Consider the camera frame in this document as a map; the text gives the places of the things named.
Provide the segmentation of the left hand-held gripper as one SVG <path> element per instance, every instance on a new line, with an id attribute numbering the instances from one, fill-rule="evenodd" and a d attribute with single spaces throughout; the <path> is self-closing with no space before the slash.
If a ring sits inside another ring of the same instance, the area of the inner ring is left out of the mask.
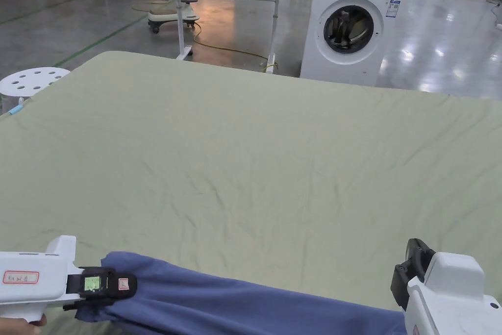
<path id="1" fill-rule="evenodd" d="M 1 252 L 0 316 L 37 322 L 47 308 L 101 308 L 136 294 L 134 274 L 108 267 L 81 270 L 75 254 L 76 236 L 70 235 L 52 240 L 43 253 Z"/>

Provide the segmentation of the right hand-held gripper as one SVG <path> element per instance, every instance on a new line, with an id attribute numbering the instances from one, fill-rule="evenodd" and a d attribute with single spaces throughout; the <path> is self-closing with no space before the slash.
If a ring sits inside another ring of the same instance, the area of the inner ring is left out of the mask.
<path id="1" fill-rule="evenodd" d="M 409 335 L 499 335 L 502 307 L 484 288 L 474 257 L 436 252 L 417 238 L 407 242 L 390 286 Z"/>

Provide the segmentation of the person's left hand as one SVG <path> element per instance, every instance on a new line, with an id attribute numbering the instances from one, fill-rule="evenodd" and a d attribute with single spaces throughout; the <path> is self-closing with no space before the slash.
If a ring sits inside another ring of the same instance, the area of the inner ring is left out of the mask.
<path id="1" fill-rule="evenodd" d="M 42 303 L 15 303 L 0 306 L 1 335 L 40 335 L 46 323 Z"/>

